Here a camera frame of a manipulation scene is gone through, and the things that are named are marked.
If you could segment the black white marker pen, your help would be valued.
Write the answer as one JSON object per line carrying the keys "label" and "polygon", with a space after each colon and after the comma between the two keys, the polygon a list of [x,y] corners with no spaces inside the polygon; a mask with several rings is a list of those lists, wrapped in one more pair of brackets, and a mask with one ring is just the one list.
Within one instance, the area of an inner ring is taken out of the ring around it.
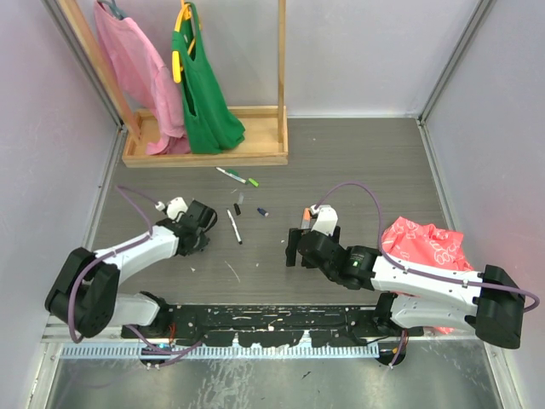
{"label": "black white marker pen", "polygon": [[233,232],[235,234],[235,238],[236,238],[238,244],[241,245],[243,243],[243,240],[242,240],[242,237],[241,237],[240,232],[238,230],[238,226],[237,226],[237,224],[235,222],[234,216],[232,215],[232,212],[229,209],[227,209],[227,216],[228,216],[228,219],[229,219],[229,221],[231,223]]}

